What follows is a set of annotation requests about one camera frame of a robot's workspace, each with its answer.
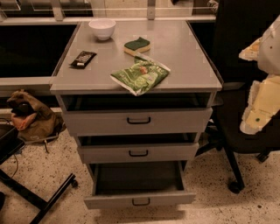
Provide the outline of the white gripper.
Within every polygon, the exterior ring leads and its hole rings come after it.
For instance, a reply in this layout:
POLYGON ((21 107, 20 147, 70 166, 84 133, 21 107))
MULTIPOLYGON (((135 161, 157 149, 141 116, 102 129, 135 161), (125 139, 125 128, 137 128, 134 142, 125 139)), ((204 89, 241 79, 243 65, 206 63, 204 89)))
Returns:
POLYGON ((254 80, 249 90, 248 106, 241 118, 241 132, 255 135, 279 110, 280 76, 269 74, 262 82, 254 80))

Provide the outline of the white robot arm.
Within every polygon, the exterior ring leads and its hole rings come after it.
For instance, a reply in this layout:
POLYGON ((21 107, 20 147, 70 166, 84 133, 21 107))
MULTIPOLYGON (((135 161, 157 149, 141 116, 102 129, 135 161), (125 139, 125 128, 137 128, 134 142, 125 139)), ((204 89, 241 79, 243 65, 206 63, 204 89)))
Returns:
POLYGON ((263 81, 253 82, 241 119, 240 130, 254 135, 280 110, 280 16, 260 38, 239 53, 239 58, 255 60, 258 68, 268 75, 263 81))

